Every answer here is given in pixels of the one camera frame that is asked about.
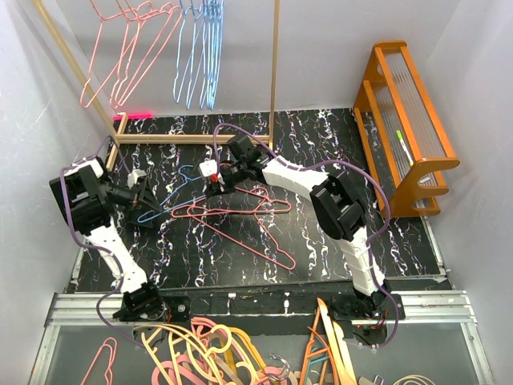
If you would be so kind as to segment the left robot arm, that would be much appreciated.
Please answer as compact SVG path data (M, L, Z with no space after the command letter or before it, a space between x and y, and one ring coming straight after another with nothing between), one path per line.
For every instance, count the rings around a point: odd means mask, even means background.
M64 168L49 181L49 187L71 234L83 236L111 270L115 288L123 295L121 308L113 318L134 321L162 317L166 311L164 298L136 263L115 225L119 210L133 224L144 212L161 210L148 186L146 172L133 170L127 185L122 186L112 181L104 162L96 156Z

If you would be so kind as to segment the pink wire hanger hung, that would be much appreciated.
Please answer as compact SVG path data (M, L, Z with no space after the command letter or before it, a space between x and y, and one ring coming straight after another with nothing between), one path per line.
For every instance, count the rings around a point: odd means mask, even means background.
M94 99L104 98L117 109L131 77L131 57L142 22L132 1L91 1L90 5L98 21L86 75L94 95L89 96L83 86L80 103L90 107Z

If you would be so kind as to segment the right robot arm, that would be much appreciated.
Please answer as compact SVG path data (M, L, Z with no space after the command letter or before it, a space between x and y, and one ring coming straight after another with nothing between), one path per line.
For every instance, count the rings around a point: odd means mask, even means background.
M397 301L368 244L364 203L350 182L342 175L291 163L269 148L257 147L245 134L232 137L228 149L234 161L222 165L216 158L199 165L207 197L233 193L245 180L304 197L313 205L321 230L338 243L352 275L352 299L348 304L336 302L334 309L342 314L376 318L388 302L398 312Z

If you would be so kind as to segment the light blue wire hanger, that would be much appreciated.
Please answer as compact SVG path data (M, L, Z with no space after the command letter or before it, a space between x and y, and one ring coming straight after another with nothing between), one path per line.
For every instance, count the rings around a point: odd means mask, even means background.
M215 2L205 1L204 24L202 30L203 83L200 93L200 107L212 109L213 88L213 24L215 19Z

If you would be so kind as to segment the pink wire hanger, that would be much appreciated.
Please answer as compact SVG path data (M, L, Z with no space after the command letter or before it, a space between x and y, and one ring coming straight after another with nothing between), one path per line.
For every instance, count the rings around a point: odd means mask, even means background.
M251 189L236 188L226 196L202 197L189 203L177 205L170 215L175 219L197 218L220 215L266 215L288 213L292 205L287 200L273 197L264 186Z
M280 246L275 235L270 231L273 223L267 222L267 220L273 220L275 216L288 213L256 216L232 214L203 219L184 219L194 220L197 224L213 231L223 241L230 241L234 245L240 246L254 257L259 257L283 270L292 271L296 268L296 260L291 253Z

